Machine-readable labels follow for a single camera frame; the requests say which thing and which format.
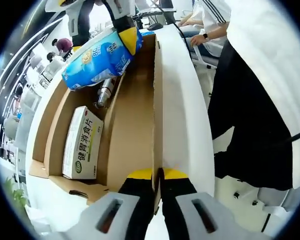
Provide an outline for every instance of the blue package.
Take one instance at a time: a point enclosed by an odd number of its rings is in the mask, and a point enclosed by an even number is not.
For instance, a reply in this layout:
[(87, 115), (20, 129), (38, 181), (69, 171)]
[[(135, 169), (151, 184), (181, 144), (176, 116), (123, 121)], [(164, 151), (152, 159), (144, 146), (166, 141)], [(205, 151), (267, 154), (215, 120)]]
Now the blue package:
[[(141, 47), (142, 35), (137, 30), (136, 52)], [(114, 76), (122, 76), (132, 59), (133, 56), (115, 31), (73, 60), (62, 73), (62, 78), (69, 89), (77, 90)]]
[(152, 35), (152, 34), (155, 34), (155, 32), (154, 31), (146, 31), (146, 32), (141, 33), (142, 36), (147, 36), (147, 35)]

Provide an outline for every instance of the metal cylinder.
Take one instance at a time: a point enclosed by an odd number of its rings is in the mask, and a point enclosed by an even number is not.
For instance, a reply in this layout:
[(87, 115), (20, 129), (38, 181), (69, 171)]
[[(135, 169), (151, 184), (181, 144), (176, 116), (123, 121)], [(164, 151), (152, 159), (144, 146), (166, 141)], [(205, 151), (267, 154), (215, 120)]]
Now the metal cylinder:
[(106, 107), (107, 100), (111, 97), (114, 90), (116, 80), (109, 78), (104, 80), (103, 84), (98, 90), (98, 100), (94, 103), (97, 109), (103, 109)]

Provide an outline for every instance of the cardboard box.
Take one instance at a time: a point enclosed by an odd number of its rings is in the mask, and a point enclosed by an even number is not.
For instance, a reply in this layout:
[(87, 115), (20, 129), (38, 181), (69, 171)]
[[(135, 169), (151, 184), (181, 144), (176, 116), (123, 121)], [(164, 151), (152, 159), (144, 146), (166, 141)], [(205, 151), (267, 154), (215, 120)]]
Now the cardboard box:
[(62, 174), (69, 179), (96, 179), (104, 122), (86, 106), (74, 110), (66, 138)]
[[(152, 179), (156, 179), (163, 162), (162, 64), (156, 36), (143, 37), (142, 48), (116, 81), (108, 109), (93, 106), (96, 87), (62, 92), (64, 85), (60, 82), (39, 124), (38, 132), (45, 128), (48, 135), (36, 136), (29, 173), (49, 178), (66, 192), (86, 197), (88, 203), (108, 191), (118, 191), (133, 171), (152, 168)], [(96, 180), (71, 180), (62, 175), (69, 126), (80, 106), (87, 106), (104, 122)]]

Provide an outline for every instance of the green label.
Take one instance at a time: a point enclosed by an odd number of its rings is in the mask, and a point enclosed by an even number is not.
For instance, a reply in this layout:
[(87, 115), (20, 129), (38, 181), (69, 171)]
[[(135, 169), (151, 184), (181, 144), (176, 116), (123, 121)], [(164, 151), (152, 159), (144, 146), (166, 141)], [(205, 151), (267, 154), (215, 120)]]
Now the green label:
[(79, 174), (82, 171), (82, 166), (81, 166), (81, 162), (76, 161), (75, 162), (75, 171)]

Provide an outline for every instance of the striped sleeve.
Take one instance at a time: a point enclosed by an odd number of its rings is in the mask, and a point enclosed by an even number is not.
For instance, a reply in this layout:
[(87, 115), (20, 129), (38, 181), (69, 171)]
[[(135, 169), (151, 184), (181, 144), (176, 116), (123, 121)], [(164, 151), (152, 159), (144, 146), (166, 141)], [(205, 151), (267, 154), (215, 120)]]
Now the striped sleeve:
[(205, 10), (218, 24), (230, 22), (231, 10), (224, 0), (202, 0)]

